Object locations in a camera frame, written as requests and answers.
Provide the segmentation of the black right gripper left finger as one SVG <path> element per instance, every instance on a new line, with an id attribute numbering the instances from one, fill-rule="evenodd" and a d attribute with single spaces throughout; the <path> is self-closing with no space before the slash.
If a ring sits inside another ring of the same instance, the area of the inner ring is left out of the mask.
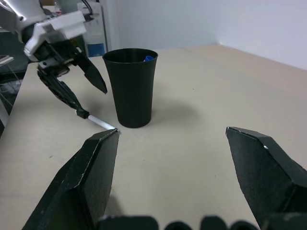
<path id="1" fill-rule="evenodd" d="M 96 133 L 60 168 L 25 230 L 93 230 L 109 199 L 119 130 Z"/>

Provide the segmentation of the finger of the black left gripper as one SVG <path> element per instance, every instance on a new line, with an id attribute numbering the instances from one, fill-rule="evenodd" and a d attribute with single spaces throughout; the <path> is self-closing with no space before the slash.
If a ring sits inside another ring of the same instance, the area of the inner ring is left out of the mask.
<path id="1" fill-rule="evenodd" d="M 90 61 L 90 59 L 84 55 L 84 53 L 81 52 L 76 54 L 71 63 L 81 68 L 81 70 L 84 72 L 84 76 L 93 86 L 102 91 L 104 94 L 107 93 L 105 81 L 103 80 L 99 70 Z"/>
<path id="2" fill-rule="evenodd" d="M 37 74 L 40 80 L 60 101 L 73 108 L 78 113 L 86 113 L 75 94 L 64 82 L 58 80 L 53 74 L 45 74 L 42 71 L 38 71 Z"/>

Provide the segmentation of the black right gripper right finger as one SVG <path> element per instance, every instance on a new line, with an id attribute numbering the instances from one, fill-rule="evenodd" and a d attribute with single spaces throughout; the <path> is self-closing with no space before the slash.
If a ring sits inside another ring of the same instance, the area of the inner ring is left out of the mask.
<path id="1" fill-rule="evenodd" d="M 263 225 L 270 214 L 307 211 L 307 171 L 267 135 L 227 127 L 240 189 L 256 219 Z"/>

